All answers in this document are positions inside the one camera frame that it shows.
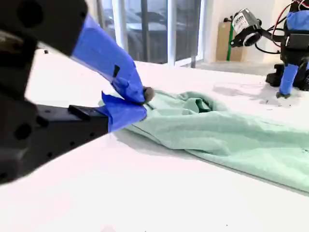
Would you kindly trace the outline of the blue-taped gripper finger with dark tip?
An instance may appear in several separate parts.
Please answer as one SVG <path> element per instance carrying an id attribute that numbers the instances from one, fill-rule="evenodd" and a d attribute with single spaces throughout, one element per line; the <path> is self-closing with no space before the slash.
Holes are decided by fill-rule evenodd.
<path id="1" fill-rule="evenodd" d="M 279 87 L 279 91 L 276 93 L 277 98 L 289 98 L 293 83 L 295 80 L 295 76 L 298 72 L 298 66 L 293 64 L 287 64 L 284 68 L 283 76 L 281 79 L 281 84 Z"/>

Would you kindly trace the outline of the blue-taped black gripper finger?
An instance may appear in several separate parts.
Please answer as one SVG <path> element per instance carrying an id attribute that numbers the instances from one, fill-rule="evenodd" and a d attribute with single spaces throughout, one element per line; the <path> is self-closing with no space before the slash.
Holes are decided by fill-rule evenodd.
<path id="1" fill-rule="evenodd" d="M 67 108 L 38 105 L 30 144 L 18 164 L 21 178 L 53 159 L 110 132 L 146 118 L 143 105 L 102 94 L 103 106 Z"/>
<path id="2" fill-rule="evenodd" d="M 43 43 L 99 73 L 125 100 L 148 103 L 131 56 L 88 13 L 84 0 L 3 0 L 0 3 L 0 65 L 29 71 Z"/>

